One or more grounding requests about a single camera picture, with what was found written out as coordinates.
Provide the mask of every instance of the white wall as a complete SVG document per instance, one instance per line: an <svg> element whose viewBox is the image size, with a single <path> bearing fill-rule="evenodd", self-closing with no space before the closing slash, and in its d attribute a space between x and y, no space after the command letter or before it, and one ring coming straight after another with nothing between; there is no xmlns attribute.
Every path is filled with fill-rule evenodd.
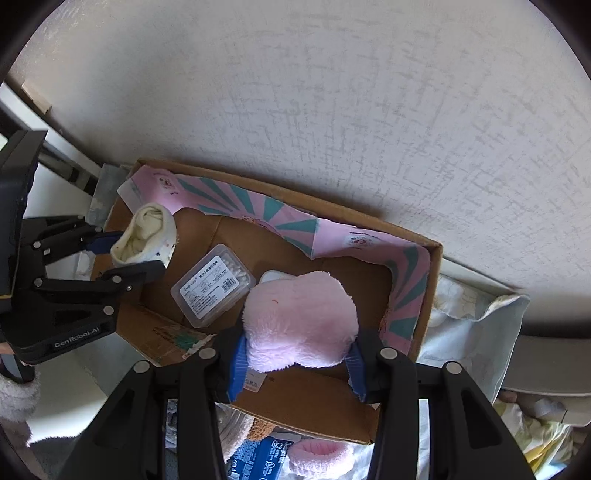
<svg viewBox="0 0 591 480"><path fill-rule="evenodd" d="M527 0L67 0L12 70L95 155L336 200L591 311L591 82Z"/></svg>

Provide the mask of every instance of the yellow patterned fabric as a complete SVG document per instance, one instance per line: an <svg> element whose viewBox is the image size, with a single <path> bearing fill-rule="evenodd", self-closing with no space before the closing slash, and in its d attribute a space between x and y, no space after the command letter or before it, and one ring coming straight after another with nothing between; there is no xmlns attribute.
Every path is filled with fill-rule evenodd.
<svg viewBox="0 0 591 480"><path fill-rule="evenodd" d="M572 427L526 416L517 403L495 400L494 408L538 474L549 463L569 460L573 454Z"/></svg>

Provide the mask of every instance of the barcode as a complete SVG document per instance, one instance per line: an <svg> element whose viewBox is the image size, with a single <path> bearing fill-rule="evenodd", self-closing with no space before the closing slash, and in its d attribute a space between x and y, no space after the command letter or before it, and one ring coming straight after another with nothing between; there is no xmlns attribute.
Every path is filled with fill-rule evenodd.
<svg viewBox="0 0 591 480"><path fill-rule="evenodd" d="M222 285L223 291L228 291L230 290L230 288L232 288L234 286L234 284L236 283L236 280L234 280L233 278L228 278L224 284Z"/></svg>

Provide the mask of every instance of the teal stripe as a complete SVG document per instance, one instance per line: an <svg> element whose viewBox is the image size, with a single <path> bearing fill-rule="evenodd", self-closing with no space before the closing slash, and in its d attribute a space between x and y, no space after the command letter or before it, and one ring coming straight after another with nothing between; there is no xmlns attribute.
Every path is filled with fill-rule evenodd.
<svg viewBox="0 0 591 480"><path fill-rule="evenodd" d="M294 247L297 247L300 250L302 250L306 255L308 255L308 257L310 257L310 258L312 257L312 249L310 247L308 247L308 245L303 244L302 242L298 242L298 240L295 240L289 236L283 236L283 240L288 241Z"/></svg>
<svg viewBox="0 0 591 480"><path fill-rule="evenodd" d="M398 264L393 260L386 260L385 264L392 274L392 290L394 290L396 288L396 283L398 282Z"/></svg>
<svg viewBox="0 0 591 480"><path fill-rule="evenodd" d="M404 256L407 258L408 267L406 272L404 273L404 280L402 281L402 286L400 288L404 288L405 285L410 280L410 277L413 275L414 269L417 268L418 263L418 248L417 247L408 247L403 250Z"/></svg>
<svg viewBox="0 0 591 480"><path fill-rule="evenodd" d="M417 282L417 284L413 288L411 288L410 291L404 296L404 298L396 304L396 306L394 307L394 310L401 309L405 305L408 305L409 303L411 303L414 299L416 299L417 297L419 297L423 293L425 293L426 288L427 288L427 274L425 273L423 275L423 277L421 278L421 280L419 280Z"/></svg>
<svg viewBox="0 0 591 480"><path fill-rule="evenodd" d="M223 192L223 190L220 187L217 186L217 183L215 183L212 179L205 179L203 177L200 177L199 180L201 180L205 185L207 185L215 193L217 193L221 198L223 198L225 202L227 202L229 205L232 205L232 207L234 208L234 210L239 210L239 208L232 201L232 199L228 195L226 195Z"/></svg>
<svg viewBox="0 0 591 480"><path fill-rule="evenodd" d="M388 326L388 330L396 335L411 340L413 338L414 328L417 325L418 317L394 320Z"/></svg>
<svg viewBox="0 0 591 480"><path fill-rule="evenodd" d="M184 181L182 179L178 179L178 181L185 188L185 190L188 190L191 193L194 193L195 195L199 195L200 197L207 199L210 202L215 203L216 205L219 205L223 209L229 210L229 208L227 206L225 206L222 202L218 202L215 198L213 198L211 195L208 195L203 190L198 189L197 187L191 185L190 183L187 183L186 181Z"/></svg>
<svg viewBox="0 0 591 480"><path fill-rule="evenodd" d="M284 205L285 203L275 200L274 198L265 198L265 213L262 214L262 219L268 222L283 208Z"/></svg>
<svg viewBox="0 0 591 480"><path fill-rule="evenodd" d="M255 209L252 208L252 202L251 202L251 198L248 196L248 190L237 187L236 185L230 185L230 188L232 189L234 194L236 194L236 196L238 197L238 200L240 200L242 202L246 211L248 213L250 213L251 215L254 215Z"/></svg>
<svg viewBox="0 0 591 480"><path fill-rule="evenodd" d="M282 225L276 225L275 228L278 230L295 230L297 232L310 232L316 233L316 225L318 219L300 220L299 222L283 223Z"/></svg>
<svg viewBox="0 0 591 480"><path fill-rule="evenodd" d="M209 213L211 215L223 215L224 217L229 216L227 212L223 212L221 210L217 210L215 208L210 208L210 207L206 207L205 205L197 205L197 207L199 208L199 210L201 210L203 213Z"/></svg>

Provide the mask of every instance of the white floor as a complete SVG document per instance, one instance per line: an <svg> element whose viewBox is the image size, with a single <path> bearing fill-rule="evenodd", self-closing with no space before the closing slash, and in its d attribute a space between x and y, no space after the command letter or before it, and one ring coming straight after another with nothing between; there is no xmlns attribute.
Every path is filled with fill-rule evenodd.
<svg viewBox="0 0 591 480"><path fill-rule="evenodd" d="M41 401L29 420L32 438L75 437L100 410L107 396L80 366L74 352L37 367L41 375Z"/></svg>
<svg viewBox="0 0 591 480"><path fill-rule="evenodd" d="M111 395L136 362L144 357L116 333L81 346L74 351L78 363L92 372L96 384Z"/></svg>

